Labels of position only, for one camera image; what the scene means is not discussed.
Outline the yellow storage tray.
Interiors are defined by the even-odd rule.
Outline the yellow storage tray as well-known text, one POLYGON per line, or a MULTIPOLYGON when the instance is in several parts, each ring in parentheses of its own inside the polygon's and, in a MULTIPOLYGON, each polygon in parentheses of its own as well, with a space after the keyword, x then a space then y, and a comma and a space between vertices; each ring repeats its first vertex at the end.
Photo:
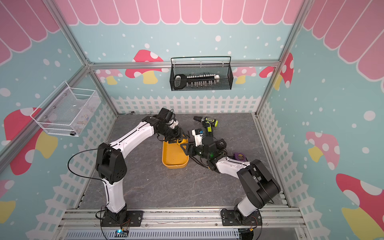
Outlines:
POLYGON ((163 142, 162 163, 168 169, 185 168, 189 162, 189 156, 185 154, 182 144, 188 144, 188 139, 178 140, 176 143, 163 142))

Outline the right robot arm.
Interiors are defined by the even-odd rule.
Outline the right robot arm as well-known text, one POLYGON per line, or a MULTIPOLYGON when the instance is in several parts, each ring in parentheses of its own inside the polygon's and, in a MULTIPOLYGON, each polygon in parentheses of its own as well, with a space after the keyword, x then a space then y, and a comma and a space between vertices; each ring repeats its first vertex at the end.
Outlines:
POLYGON ((178 145, 186 156, 191 157, 202 167, 232 176, 240 181, 246 195, 232 210, 221 210, 224 226, 260 226, 262 224, 259 210, 267 203, 273 202, 273 198, 281 192, 281 187, 260 160, 244 162, 229 157, 225 140, 210 136, 203 137, 197 143, 178 140, 178 145))

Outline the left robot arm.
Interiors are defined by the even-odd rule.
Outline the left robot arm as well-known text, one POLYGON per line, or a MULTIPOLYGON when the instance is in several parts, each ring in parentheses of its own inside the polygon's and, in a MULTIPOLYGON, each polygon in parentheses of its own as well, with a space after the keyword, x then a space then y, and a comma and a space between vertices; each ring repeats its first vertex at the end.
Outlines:
POLYGON ((125 158, 153 135, 163 136, 163 141, 169 144, 179 144, 189 138, 179 126, 175 113, 162 108, 158 114, 143 118, 134 129, 121 138, 110 144, 102 143, 95 149, 95 169, 107 196, 107 204, 102 208, 105 220, 118 225, 128 221, 127 204, 123 194, 123 179, 128 171, 125 158))

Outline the socket bit holder set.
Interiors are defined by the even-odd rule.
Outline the socket bit holder set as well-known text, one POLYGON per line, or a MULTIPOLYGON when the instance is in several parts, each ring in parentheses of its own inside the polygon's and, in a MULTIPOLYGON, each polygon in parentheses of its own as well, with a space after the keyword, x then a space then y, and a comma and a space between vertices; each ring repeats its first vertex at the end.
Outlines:
POLYGON ((173 81, 175 90, 183 90, 185 88, 206 88, 215 85, 220 81, 219 75, 176 75, 173 81))

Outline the small circuit board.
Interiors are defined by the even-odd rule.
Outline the small circuit board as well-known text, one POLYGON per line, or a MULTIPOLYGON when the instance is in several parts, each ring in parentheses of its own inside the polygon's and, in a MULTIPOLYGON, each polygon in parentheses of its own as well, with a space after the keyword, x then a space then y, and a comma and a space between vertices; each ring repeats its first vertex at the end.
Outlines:
POLYGON ((127 238, 129 234, 128 230, 116 230, 115 231, 115 238, 127 238))

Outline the black green cordless drill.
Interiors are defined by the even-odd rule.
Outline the black green cordless drill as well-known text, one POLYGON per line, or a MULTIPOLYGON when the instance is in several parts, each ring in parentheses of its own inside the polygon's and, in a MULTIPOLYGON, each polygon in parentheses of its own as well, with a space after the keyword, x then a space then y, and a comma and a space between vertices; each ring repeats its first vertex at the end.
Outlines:
POLYGON ((194 116, 194 120, 202 123, 208 136, 213 136, 213 129, 218 126, 219 121, 209 117, 194 116))

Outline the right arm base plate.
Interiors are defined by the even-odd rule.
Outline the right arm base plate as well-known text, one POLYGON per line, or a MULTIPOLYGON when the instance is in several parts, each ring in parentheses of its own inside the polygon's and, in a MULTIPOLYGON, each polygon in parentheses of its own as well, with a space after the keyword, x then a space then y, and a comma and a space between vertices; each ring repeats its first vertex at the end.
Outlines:
POLYGON ((261 226, 263 224, 259 210, 252 212, 249 216, 244 217, 238 210, 221 210, 221 218, 223 226, 261 226))

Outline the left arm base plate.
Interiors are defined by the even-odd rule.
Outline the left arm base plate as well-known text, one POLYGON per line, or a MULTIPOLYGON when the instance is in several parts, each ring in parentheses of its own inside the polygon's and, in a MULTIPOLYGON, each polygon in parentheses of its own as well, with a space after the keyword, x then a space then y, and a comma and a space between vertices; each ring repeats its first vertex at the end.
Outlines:
POLYGON ((102 217, 102 227, 140 227, 143 220, 143 211, 121 210, 119 213, 113 213, 106 209, 102 217))

